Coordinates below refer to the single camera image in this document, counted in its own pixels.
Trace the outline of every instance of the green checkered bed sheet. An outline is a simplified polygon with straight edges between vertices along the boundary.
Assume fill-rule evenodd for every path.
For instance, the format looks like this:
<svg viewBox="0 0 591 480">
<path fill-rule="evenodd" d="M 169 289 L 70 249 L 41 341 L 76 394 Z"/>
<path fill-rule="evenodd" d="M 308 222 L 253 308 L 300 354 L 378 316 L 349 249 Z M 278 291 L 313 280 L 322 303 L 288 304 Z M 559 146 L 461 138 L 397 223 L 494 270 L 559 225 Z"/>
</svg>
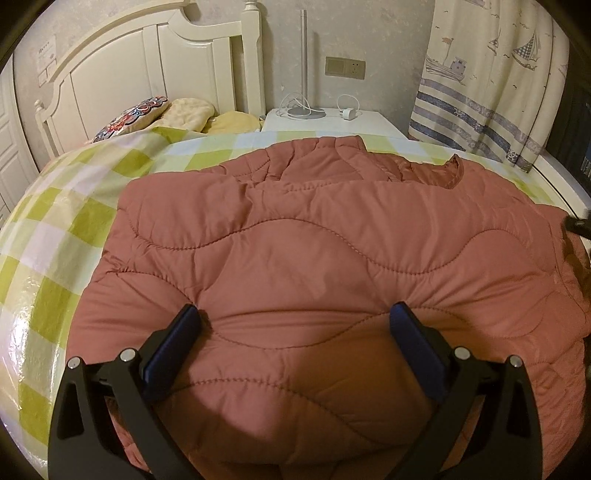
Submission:
<svg viewBox="0 0 591 480">
<path fill-rule="evenodd" d="M 162 171 L 199 170 L 276 142 L 331 132 L 201 134 L 154 128 L 90 145 L 53 161 L 0 231 L 0 417 L 47 477 L 48 431 L 65 364 L 70 322 L 99 262 L 123 188 Z M 361 135 L 368 150 L 443 164 L 454 150 Z M 518 168 L 460 153 L 514 182 L 538 203 L 552 201 Z"/>
</svg>

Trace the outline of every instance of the lamp base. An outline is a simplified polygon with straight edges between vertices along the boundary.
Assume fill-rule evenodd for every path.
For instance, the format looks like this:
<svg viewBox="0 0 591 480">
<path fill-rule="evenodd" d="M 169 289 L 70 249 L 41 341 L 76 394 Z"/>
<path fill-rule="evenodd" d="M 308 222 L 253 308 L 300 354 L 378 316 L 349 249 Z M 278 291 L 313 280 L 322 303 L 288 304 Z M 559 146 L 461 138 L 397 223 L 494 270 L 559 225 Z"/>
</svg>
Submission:
<svg viewBox="0 0 591 480">
<path fill-rule="evenodd" d="M 326 116 L 326 112 L 320 108 L 314 108 L 312 111 L 310 111 L 307 108 L 303 108 L 301 106 L 290 108 L 287 111 L 287 114 L 305 120 L 322 118 Z"/>
</svg>

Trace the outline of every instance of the white wardrobe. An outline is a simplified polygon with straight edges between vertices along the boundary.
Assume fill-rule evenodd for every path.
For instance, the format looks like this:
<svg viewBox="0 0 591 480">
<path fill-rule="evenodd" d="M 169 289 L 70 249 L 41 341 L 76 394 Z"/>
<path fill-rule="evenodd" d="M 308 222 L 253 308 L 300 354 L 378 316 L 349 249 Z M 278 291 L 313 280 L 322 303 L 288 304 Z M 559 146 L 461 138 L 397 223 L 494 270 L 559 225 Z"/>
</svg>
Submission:
<svg viewBox="0 0 591 480">
<path fill-rule="evenodd" d="M 39 175 L 18 114 L 13 61 L 0 73 L 0 227 Z"/>
</svg>

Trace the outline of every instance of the floral pattern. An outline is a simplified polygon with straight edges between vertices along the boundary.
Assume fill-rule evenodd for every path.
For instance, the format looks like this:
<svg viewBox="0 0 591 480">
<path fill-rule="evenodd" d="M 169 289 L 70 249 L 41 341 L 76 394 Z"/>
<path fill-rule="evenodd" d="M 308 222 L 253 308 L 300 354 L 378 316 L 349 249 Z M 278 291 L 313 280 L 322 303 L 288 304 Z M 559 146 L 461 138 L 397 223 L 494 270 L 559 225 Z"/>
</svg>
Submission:
<svg viewBox="0 0 591 480">
<path fill-rule="evenodd" d="M 124 129 L 136 123 L 137 120 L 148 115 L 155 108 L 162 107 L 167 102 L 168 98 L 165 96 L 157 96 L 144 100 L 139 105 L 126 110 L 115 118 L 109 125 L 96 134 L 95 139 L 92 142 L 100 142 L 111 138 L 114 135 L 119 135 Z"/>
</svg>

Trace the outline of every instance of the wall outlet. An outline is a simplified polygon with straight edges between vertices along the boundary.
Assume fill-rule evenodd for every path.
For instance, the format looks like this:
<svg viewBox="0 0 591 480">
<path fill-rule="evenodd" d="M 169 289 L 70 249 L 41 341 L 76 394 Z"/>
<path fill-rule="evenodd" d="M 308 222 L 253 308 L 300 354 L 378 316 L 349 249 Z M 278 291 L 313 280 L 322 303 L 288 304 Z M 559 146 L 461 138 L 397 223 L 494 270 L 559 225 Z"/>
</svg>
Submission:
<svg viewBox="0 0 591 480">
<path fill-rule="evenodd" d="M 343 59 L 341 57 L 326 57 L 324 74 L 333 77 L 364 80 L 365 62 L 363 60 Z"/>
</svg>

